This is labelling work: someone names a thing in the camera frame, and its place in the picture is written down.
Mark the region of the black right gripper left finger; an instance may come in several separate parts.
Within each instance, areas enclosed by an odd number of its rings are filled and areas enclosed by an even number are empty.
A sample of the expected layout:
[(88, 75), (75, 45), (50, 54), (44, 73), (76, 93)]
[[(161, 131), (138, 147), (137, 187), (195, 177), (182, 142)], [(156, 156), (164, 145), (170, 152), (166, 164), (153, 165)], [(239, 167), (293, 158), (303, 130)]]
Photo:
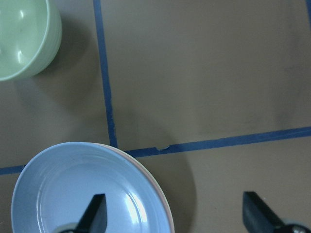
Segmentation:
[(104, 233), (107, 229), (107, 204), (105, 194), (96, 194), (91, 199), (83, 216), (74, 229), (61, 233)]

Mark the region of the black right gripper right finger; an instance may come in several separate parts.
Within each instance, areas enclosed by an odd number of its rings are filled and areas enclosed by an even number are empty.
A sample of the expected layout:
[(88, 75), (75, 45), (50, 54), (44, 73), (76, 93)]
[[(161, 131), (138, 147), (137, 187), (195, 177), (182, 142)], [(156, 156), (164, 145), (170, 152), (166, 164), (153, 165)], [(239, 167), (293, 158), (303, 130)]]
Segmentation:
[(254, 191), (242, 197), (242, 221), (249, 233), (309, 233), (310, 228), (299, 223), (286, 223)]

